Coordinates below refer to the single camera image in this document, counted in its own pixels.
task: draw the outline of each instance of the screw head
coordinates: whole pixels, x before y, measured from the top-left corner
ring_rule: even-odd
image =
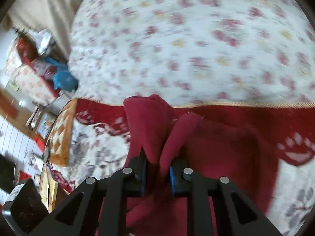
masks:
[[[185,173],[186,175],[190,175],[190,174],[193,173],[193,170],[192,170],[191,168],[185,168],[185,169],[184,169],[184,173]]]
[[[131,168],[124,168],[124,169],[122,170],[122,172],[123,172],[124,174],[130,174],[130,173],[132,172],[132,169],[131,169]]]
[[[85,180],[86,184],[94,184],[95,182],[95,178],[94,177],[88,177],[86,180]]]
[[[230,182],[230,179],[226,176],[223,176],[220,178],[221,183],[228,184]]]

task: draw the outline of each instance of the red cloth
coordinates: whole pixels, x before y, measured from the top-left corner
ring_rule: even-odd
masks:
[[[141,147],[149,161],[147,196],[128,200],[127,228],[136,236],[186,234],[186,200],[171,197],[167,180],[177,156],[204,176],[228,176],[263,212],[267,210],[278,157],[255,128],[227,126],[193,112],[174,122],[174,109],[157,95],[127,98],[124,108],[131,135],[126,164]]]
[[[107,124],[115,135],[130,131],[128,159],[137,156],[144,145],[151,162],[148,182],[151,185],[145,198],[128,201],[131,210],[127,226],[136,236],[186,235],[186,201],[171,198],[165,178],[169,161],[181,144],[180,135],[182,140],[187,138],[180,154],[193,169],[212,178],[229,176],[263,212],[275,183],[276,157],[295,166],[314,157],[315,108],[206,105],[172,109],[158,96],[129,98],[124,105],[78,99],[76,118],[84,124]],[[181,117],[187,112],[194,112],[203,120],[197,115]],[[58,174],[54,179],[60,179],[57,181],[64,189],[73,190],[69,187],[71,182],[59,172],[51,172]]]
[[[32,176],[23,172],[23,171],[20,171],[20,174],[19,174],[19,181],[22,181],[24,179],[27,179],[27,178],[31,178]]]

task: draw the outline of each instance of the white floral fabric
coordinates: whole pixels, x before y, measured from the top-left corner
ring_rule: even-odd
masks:
[[[69,166],[50,163],[53,178],[71,192],[89,176],[103,179],[121,169],[128,154],[130,133],[113,136],[113,131],[106,123],[84,125],[74,118]]]
[[[77,97],[122,104],[315,101],[315,32],[295,0],[84,0]]]
[[[283,236],[294,236],[315,203],[315,159],[295,167],[280,160],[269,220]]]

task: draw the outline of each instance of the red towel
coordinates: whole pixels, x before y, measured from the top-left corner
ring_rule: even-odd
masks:
[[[278,170],[278,157],[253,127],[227,126],[187,112],[174,121],[174,109],[157,95],[124,101],[131,135],[129,159],[144,148],[147,195],[128,200],[127,228],[136,236],[186,235],[187,205],[171,196],[168,171],[177,156],[203,176],[228,176],[266,212]]]

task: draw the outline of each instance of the curtain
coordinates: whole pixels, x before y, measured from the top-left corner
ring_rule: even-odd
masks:
[[[65,58],[70,53],[71,25],[82,0],[16,0],[8,12],[18,29],[48,28]]]

